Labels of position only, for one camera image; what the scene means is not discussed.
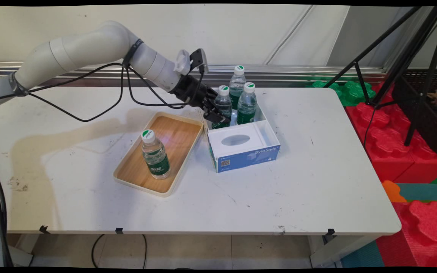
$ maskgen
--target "black mesh basket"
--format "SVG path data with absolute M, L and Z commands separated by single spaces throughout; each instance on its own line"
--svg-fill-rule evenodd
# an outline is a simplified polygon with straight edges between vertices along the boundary
M 419 94 L 423 90 L 427 72 L 427 69 L 407 70 L 396 80 L 392 98 L 394 100 L 402 100 Z M 428 92 L 435 92 L 436 89 L 437 69 L 435 70 Z M 429 101 L 430 99 L 426 98 L 426 101 L 420 107 L 416 129 L 430 148 L 437 154 L 437 109 L 433 109 Z M 408 100 L 407 102 L 399 103 L 399 107 L 412 121 L 417 104 L 418 100 Z

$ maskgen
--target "tissue box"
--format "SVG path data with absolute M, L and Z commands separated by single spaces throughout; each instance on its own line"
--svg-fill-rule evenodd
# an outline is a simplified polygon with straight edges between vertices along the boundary
M 217 173 L 276 160 L 281 147 L 259 103 L 252 123 L 236 125 L 236 116 L 232 116 L 226 128 L 212 129 L 205 119 L 203 125 Z

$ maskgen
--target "tray rim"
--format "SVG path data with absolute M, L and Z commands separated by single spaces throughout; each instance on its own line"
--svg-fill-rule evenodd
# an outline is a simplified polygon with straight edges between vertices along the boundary
M 138 135 L 136 141 L 134 142 L 134 144 L 129 147 L 128 151 L 126 152 L 125 156 L 121 159 L 121 161 L 119 162 L 118 166 L 116 167 L 116 169 L 114 169 L 114 172 L 112 173 L 113 178 L 116 182 L 123 184 L 123 185 L 127 185 L 129 187 L 132 188 L 136 188 L 138 190 L 142 190 L 145 191 L 147 193 L 150 194 L 154 194 L 157 195 L 159 197 L 168 197 L 172 194 L 175 185 L 176 185 L 176 181 L 180 178 L 181 174 L 182 174 L 182 170 L 183 170 L 183 166 L 185 164 L 187 164 L 187 161 L 190 157 L 191 151 L 193 150 L 193 147 L 195 147 L 196 142 L 198 141 L 198 139 L 200 138 L 201 132 L 203 131 L 203 123 L 201 121 L 197 121 L 195 119 L 190 119 L 190 118 L 186 118 L 184 116 L 178 116 L 178 115 L 173 115 L 173 114 L 169 114 L 167 112 L 157 112 L 156 114 L 154 114 L 154 116 L 148 121 L 148 123 L 146 124 L 145 128 L 149 128 L 149 126 L 151 126 L 151 124 L 153 124 L 157 118 L 159 118 L 160 116 L 166 116 L 167 118 L 171 118 L 171 119 L 176 119 L 178 121 L 183 121 L 183 122 L 187 122 L 187 123 L 192 123 L 195 124 L 197 126 L 200 126 L 200 129 L 198 131 L 198 133 L 196 134 L 195 140 L 193 140 L 193 144 L 190 147 L 190 150 L 187 154 L 187 156 L 185 157 L 182 165 L 180 166 L 180 169 L 178 170 L 178 172 L 176 173 L 175 179 L 173 180 L 170 188 L 168 189 L 168 191 L 166 192 L 157 192 L 155 190 L 151 190 L 149 188 L 144 188 L 141 187 L 140 185 L 136 185 L 134 183 L 131 182 L 127 182 L 124 180 L 121 180 L 119 178 L 117 178 L 117 173 L 121 170 L 121 168 L 123 167 L 124 162 L 129 159 L 129 157 L 131 156 L 131 154 L 136 150 L 136 148 L 139 146 L 139 144 L 141 143 L 141 134 Z

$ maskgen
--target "white table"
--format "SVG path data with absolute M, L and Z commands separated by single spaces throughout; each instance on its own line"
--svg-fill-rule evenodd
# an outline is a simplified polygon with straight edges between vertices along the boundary
M 159 103 L 147 88 L 135 98 Z M 52 88 L 38 95 L 80 118 L 111 106 L 119 88 Z M 179 102 L 163 90 L 167 102 Z M 32 97 L 0 106 L 0 179 L 8 232 L 338 235 L 310 237 L 312 265 L 327 265 L 401 223 L 335 92 L 257 88 L 281 142 L 274 162 L 215 173 L 206 138 L 167 198 L 116 183 L 112 173 L 157 111 L 199 119 L 196 109 L 123 100 L 83 123 Z

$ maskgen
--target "plastic bottle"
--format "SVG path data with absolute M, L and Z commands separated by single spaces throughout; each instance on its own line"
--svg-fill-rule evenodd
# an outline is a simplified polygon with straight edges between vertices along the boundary
M 246 83 L 237 104 L 237 124 L 250 123 L 254 121 L 257 98 L 254 93 L 255 84 Z
M 143 140 L 143 157 L 148 165 L 151 176 L 156 179 L 165 179 L 171 173 L 170 162 L 166 150 L 153 130 L 144 130 L 141 134 Z
M 239 98 L 244 91 L 244 84 L 246 83 L 246 77 L 244 76 L 244 67 L 236 66 L 234 68 L 234 76 L 229 83 L 229 96 L 232 101 L 232 115 L 237 115 L 237 103 L 239 102 Z
M 214 103 L 222 115 L 230 118 L 232 115 L 232 102 L 229 97 L 229 87 L 227 85 L 221 85 L 218 89 L 219 95 L 215 98 Z M 224 128 L 229 126 L 230 122 L 212 123 L 212 129 Z

